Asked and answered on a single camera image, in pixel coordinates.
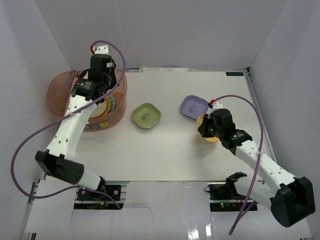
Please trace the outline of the green square panda plate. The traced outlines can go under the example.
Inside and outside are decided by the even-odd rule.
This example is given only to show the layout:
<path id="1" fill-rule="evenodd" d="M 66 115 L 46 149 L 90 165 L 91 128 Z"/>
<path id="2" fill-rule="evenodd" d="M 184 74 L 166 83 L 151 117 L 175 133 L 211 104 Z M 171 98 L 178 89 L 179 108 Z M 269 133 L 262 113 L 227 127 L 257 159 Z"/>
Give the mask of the green square panda plate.
<path id="1" fill-rule="evenodd" d="M 131 113 L 131 119 L 141 129 L 149 129 L 161 119 L 161 112 L 151 103 L 143 103 Z"/>

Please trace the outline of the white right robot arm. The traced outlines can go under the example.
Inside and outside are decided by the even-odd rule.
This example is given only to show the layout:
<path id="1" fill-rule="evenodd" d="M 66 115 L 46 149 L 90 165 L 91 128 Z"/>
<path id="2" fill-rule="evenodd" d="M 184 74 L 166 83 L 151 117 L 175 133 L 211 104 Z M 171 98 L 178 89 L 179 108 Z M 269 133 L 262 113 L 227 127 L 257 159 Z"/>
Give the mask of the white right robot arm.
<path id="1" fill-rule="evenodd" d="M 217 138 L 222 146 L 244 161 L 265 182 L 255 186 L 250 198 L 270 209 L 277 222 L 289 228 L 316 211 L 313 185 L 283 169 L 267 154 L 261 153 L 253 138 L 237 129 L 228 109 L 214 108 L 198 117 L 197 131 L 203 138 Z"/>

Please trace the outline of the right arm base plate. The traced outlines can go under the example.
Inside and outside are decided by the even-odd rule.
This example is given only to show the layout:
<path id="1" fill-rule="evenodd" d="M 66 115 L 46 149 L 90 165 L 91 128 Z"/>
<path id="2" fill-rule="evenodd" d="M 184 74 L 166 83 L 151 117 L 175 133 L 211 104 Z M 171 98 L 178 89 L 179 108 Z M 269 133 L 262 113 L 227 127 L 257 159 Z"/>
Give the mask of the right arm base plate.
<path id="1" fill-rule="evenodd" d="M 247 178 L 243 172 L 236 172 L 226 178 L 225 181 L 209 182 L 204 191 L 209 194 L 210 211 L 213 212 L 239 212 L 245 202 L 244 195 L 239 194 L 235 188 L 235 182 L 241 178 Z"/>

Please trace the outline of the beige square panda plate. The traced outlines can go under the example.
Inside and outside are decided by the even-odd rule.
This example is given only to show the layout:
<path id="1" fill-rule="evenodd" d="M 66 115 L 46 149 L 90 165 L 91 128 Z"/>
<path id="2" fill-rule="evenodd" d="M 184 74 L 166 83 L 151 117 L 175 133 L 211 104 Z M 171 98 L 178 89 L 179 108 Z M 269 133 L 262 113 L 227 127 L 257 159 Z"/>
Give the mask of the beige square panda plate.
<path id="1" fill-rule="evenodd" d="M 92 112 L 90 118 L 97 118 L 97 117 L 101 116 L 106 111 L 107 106 L 108 106 L 108 104 L 106 101 L 99 103 L 96 106 L 95 110 Z"/>

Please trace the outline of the yellow square panda plate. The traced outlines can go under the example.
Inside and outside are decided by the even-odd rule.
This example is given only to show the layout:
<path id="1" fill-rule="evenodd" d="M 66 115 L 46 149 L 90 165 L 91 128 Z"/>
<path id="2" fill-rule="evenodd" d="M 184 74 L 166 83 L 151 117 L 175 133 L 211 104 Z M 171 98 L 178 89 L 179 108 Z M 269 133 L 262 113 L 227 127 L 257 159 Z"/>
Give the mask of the yellow square panda plate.
<path id="1" fill-rule="evenodd" d="M 197 132 L 208 143 L 217 143 L 219 141 L 219 139 L 215 136 L 211 136 L 210 133 L 208 132 L 208 130 L 206 130 L 207 124 L 205 123 L 205 121 L 207 118 L 208 118 L 208 114 L 204 113 L 204 114 L 201 114 L 196 119 Z"/>

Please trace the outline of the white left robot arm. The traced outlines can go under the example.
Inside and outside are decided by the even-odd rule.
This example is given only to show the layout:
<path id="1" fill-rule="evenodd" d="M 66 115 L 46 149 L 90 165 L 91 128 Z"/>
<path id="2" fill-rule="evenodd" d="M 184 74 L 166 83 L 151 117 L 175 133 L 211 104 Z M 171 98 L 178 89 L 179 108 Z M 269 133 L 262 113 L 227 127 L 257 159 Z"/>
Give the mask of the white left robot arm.
<path id="1" fill-rule="evenodd" d="M 94 53 L 90 67 L 81 73 L 70 92 L 65 119 L 45 151 L 38 151 L 35 160 L 50 177 L 88 189 L 94 199 L 105 196 L 104 179 L 87 171 L 74 160 L 80 137 L 89 118 L 103 102 L 102 96 L 117 84 L 115 62 L 106 53 Z"/>

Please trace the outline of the orange woven round plate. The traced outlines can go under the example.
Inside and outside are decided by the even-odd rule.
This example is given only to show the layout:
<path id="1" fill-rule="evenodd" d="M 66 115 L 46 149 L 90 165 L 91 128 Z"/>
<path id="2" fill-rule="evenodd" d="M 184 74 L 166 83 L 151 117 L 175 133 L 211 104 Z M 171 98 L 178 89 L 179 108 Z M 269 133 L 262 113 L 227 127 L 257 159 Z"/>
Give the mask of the orange woven round plate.
<path id="1" fill-rule="evenodd" d="M 115 108 L 115 101 L 114 98 L 111 95 L 108 95 L 105 98 L 106 108 L 105 108 L 105 115 L 112 112 Z"/>

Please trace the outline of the red and teal round plate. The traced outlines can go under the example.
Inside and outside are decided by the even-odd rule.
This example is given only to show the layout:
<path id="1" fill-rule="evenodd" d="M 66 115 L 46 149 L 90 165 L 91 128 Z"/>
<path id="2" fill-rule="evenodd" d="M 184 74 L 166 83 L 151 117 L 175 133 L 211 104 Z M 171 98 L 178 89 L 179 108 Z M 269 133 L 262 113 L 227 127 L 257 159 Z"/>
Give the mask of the red and teal round plate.
<path id="1" fill-rule="evenodd" d="M 109 100 L 109 102 L 110 102 L 110 108 L 109 108 L 109 111 L 108 111 L 108 113 L 110 113 L 110 112 L 112 112 L 112 111 L 115 109 L 115 107 L 116 107 L 116 102 L 115 102 L 114 97 L 113 97 L 111 94 L 108 95 L 107 97 L 108 97 L 108 100 Z"/>

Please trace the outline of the purple square panda plate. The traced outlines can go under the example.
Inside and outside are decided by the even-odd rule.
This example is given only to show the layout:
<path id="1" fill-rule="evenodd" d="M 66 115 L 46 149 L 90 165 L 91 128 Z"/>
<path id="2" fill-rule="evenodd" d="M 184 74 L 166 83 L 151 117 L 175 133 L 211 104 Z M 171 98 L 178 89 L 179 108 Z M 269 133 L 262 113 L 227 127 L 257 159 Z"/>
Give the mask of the purple square panda plate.
<path id="1" fill-rule="evenodd" d="M 205 114 L 208 108 L 208 102 L 195 95 L 186 96 L 180 105 L 181 113 L 193 120 L 196 120 L 200 115 Z"/>

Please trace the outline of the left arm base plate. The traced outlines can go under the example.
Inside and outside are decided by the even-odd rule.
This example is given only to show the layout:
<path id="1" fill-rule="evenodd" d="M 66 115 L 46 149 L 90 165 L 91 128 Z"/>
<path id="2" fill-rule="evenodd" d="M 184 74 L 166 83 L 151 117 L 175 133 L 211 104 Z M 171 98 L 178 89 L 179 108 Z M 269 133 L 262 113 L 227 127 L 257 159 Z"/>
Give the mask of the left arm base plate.
<path id="1" fill-rule="evenodd" d="M 105 194 L 108 194 L 112 197 L 115 201 L 119 201 L 121 199 L 121 185 L 105 185 L 104 189 L 102 190 Z M 103 194 L 94 193 L 84 188 L 80 188 L 77 192 L 77 201 L 105 201 L 107 197 Z"/>

